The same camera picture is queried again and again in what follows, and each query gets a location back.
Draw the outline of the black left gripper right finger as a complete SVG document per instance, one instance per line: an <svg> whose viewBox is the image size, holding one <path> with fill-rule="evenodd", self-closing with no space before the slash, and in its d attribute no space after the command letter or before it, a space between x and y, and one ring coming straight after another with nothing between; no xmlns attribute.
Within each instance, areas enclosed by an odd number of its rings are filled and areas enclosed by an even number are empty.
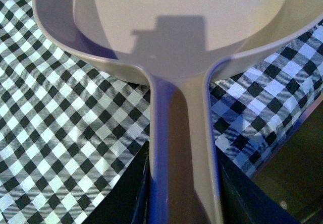
<svg viewBox="0 0 323 224"><path fill-rule="evenodd" d="M299 223L217 151L225 223Z"/></svg>

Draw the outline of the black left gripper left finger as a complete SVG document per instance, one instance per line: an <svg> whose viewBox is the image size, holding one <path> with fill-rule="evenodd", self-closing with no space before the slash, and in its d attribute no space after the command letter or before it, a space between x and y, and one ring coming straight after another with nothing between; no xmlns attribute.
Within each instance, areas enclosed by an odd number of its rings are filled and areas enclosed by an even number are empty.
<svg viewBox="0 0 323 224"><path fill-rule="evenodd" d="M85 223L145 223L149 189L149 142L145 142L110 193Z"/></svg>

